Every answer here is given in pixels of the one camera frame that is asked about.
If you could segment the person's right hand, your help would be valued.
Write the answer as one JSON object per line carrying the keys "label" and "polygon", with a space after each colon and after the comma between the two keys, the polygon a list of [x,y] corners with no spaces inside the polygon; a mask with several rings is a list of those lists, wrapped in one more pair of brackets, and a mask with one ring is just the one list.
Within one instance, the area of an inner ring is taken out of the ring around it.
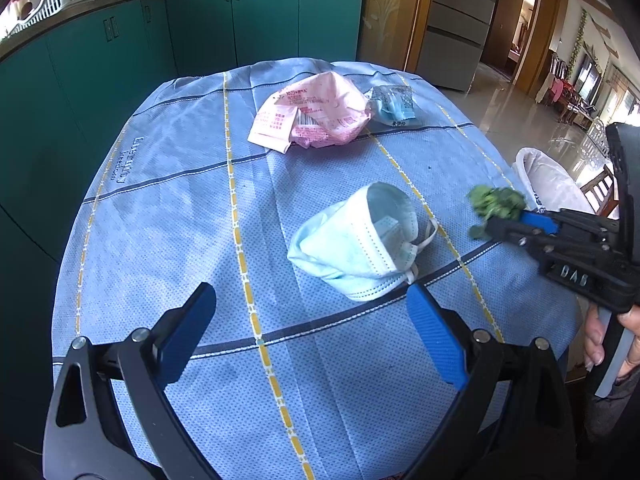
{"label": "person's right hand", "polygon": [[[639,366],[640,309],[638,304],[633,306],[629,312],[620,314],[618,320],[634,334],[634,342],[617,374],[618,379],[623,379]],[[602,346],[604,333],[605,328],[600,321],[598,307],[595,304],[590,304],[585,322],[584,357],[586,367],[598,366],[603,362],[605,357]]]}

